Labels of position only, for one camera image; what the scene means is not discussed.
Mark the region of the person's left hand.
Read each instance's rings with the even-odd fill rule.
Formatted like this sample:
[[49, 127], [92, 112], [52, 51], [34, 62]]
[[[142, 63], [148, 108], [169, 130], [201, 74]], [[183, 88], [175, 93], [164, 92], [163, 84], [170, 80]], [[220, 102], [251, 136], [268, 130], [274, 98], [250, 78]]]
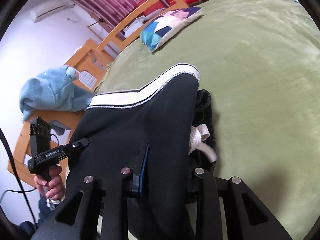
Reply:
[[41, 175], [34, 177], [34, 183], [40, 194], [51, 200], [58, 200], [64, 197], [65, 187], [60, 176], [61, 166], [54, 166], [49, 170], [51, 180], [46, 181]]

